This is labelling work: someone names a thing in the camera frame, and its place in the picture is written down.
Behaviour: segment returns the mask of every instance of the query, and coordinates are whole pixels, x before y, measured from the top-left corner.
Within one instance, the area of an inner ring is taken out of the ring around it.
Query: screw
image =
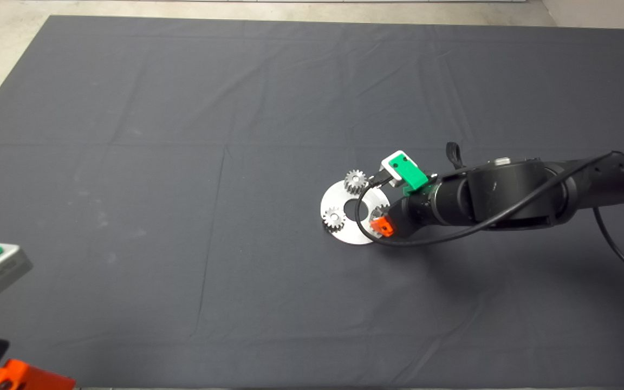
[[[13,387],[13,382],[11,382],[10,380],[5,380],[2,383],[0,383],[0,390],[10,390],[10,388]]]

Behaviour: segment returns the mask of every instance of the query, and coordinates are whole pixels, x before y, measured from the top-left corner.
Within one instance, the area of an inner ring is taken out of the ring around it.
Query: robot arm
[[[579,209],[624,203],[624,154],[588,160],[543,162],[499,158],[485,165],[438,175],[421,190],[389,207],[384,215],[394,237],[406,238],[426,225],[473,226],[492,218],[546,182],[552,186],[487,230],[547,228],[564,224]]]

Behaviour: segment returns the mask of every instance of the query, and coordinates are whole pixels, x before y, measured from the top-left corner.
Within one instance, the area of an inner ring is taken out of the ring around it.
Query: circular metal plate
[[[343,180],[332,185],[329,189],[324,193],[324,197],[322,197],[322,204],[320,205],[320,217],[324,215],[324,212],[329,210],[332,207],[338,207],[339,210],[343,210],[346,202],[352,199],[357,199],[358,195],[353,195],[352,193],[348,193],[346,188],[344,187]],[[377,206],[389,205],[389,200],[386,195],[379,188],[372,188],[369,190],[364,197],[362,197],[362,202],[367,207],[367,217],[366,219],[361,221],[362,227],[365,228],[368,232],[374,234],[375,237],[381,237],[381,235],[371,227],[369,227],[369,215],[372,210],[374,210]],[[337,231],[331,233],[337,239],[346,242],[348,244],[354,245],[364,245],[372,242],[371,239],[367,238],[362,234],[358,225],[351,220],[348,216],[346,216],[346,222],[343,227]]]

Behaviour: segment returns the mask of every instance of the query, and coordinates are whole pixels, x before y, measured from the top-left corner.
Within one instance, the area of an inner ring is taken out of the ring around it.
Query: metal gear
[[[338,232],[346,222],[346,214],[338,207],[332,207],[324,212],[322,222],[329,232]]]
[[[352,170],[346,173],[343,187],[348,193],[359,194],[363,188],[367,187],[367,176],[360,170]]]
[[[377,219],[383,216],[387,212],[387,210],[389,210],[389,205],[379,205],[375,207],[374,210],[369,213],[369,220]]]

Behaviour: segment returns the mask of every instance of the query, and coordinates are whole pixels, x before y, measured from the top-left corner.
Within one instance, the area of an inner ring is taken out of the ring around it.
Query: dark gray cloth
[[[0,242],[35,264],[0,337],[83,386],[624,386],[588,210],[412,250],[322,231],[346,171],[447,171],[450,140],[624,151],[624,30],[51,17],[0,88]]]

